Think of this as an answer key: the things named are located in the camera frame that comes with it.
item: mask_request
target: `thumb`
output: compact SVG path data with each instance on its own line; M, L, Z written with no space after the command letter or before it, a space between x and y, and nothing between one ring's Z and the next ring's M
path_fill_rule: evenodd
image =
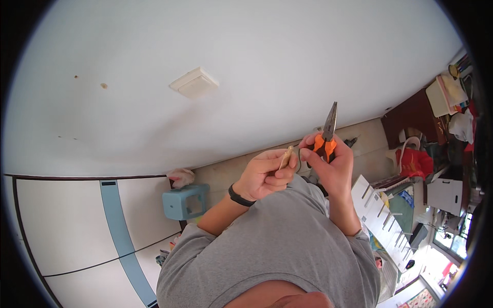
M326 168L328 166L328 164L324 162L319 155L307 148L300 149L300 156L302 160L310 164L315 169L315 171L318 171L320 168Z

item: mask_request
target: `dark wooden cabinet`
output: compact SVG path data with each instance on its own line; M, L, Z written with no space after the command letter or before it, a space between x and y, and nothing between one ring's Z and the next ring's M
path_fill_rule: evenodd
M399 133L408 127L422 132L428 142L447 142L445 125L440 118L435 118L431 110L426 89L405 100L396 108L387 112L382 118L388 148L395 149L399 144Z

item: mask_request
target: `man's left hand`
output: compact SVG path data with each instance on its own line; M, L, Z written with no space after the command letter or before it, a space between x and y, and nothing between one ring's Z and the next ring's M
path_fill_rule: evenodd
M292 153L286 168L278 170L286 149L265 151L255 156L246 166L241 178L233 184L233 190L242 198L256 201L273 192L284 190L293 180L298 157Z

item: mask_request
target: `light switch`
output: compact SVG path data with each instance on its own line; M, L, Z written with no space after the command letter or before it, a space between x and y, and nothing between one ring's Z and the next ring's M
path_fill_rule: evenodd
M173 90L190 99L199 98L218 86L219 83L201 67L188 72L170 84Z

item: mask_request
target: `tiled floor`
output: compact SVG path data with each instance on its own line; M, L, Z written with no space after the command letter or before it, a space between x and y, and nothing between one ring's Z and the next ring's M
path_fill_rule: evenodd
M336 134L342 140L359 136L357 142L352 147L354 153L353 181L360 174L364 175L369 182L392 175L392 162L385 157L385 151L388 150L388 145L380 119L373 119L338 129L336 130ZM285 143L270 149L287 148L290 145L299 144L300 141ZM207 183L211 186L211 190L207 194L208 208L217 204L224 197L228 187L240 178L248 162L263 151L265 150L193 170L195 173L194 183ZM298 153L298 147L295 147L295 153ZM306 163L302 163L298 174L307 175L309 171Z

